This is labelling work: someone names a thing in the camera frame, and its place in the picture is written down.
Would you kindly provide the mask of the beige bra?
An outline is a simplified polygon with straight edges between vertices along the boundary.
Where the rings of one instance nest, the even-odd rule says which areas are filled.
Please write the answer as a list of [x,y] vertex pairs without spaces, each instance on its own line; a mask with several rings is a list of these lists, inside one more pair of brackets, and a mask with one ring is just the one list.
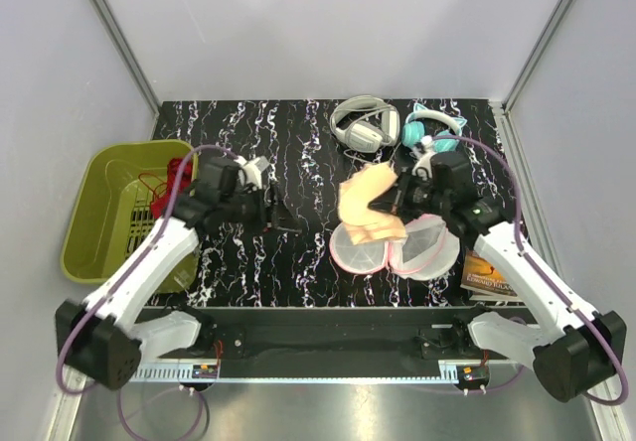
[[400,218],[370,208],[397,179],[389,163],[367,164],[339,185],[338,217],[354,245],[406,237]]

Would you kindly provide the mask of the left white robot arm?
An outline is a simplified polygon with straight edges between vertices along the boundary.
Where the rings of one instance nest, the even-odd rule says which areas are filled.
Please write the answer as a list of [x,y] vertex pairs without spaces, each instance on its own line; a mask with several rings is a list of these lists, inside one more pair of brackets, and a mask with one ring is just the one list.
[[56,379],[62,391],[72,392],[64,382],[65,368],[118,390],[140,365],[166,354],[185,350],[201,358],[219,350],[215,319],[196,309],[177,308],[139,321],[149,298],[220,225],[237,223],[255,234],[299,232],[276,183],[266,176],[271,166],[266,157],[246,160],[226,152],[183,186],[190,160],[186,156],[180,163],[163,215],[133,254],[81,302],[67,300],[57,309]]

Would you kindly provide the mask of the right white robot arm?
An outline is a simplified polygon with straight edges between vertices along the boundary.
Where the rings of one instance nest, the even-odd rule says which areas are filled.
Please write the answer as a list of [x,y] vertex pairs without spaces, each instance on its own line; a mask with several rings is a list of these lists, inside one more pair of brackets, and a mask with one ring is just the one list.
[[532,370],[544,390],[568,402],[618,376],[628,395],[622,367],[627,325],[614,311],[602,314],[579,297],[523,238],[516,220],[500,204],[478,194],[467,158],[436,154],[426,169],[406,169],[393,186],[376,196],[371,209],[413,220],[439,216],[449,231],[490,262],[531,312],[524,326],[490,309],[451,333],[451,346],[463,358],[486,350]]

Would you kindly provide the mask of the white pink-trimmed mesh laundry bag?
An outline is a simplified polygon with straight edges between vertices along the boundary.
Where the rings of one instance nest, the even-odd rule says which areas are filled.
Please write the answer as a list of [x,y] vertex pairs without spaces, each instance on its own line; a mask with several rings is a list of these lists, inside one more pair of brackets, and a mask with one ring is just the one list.
[[329,249],[344,271],[370,275],[383,269],[400,278],[427,281],[441,277],[456,262],[460,241],[438,216],[422,216],[405,225],[405,237],[354,244],[340,223],[332,233]]

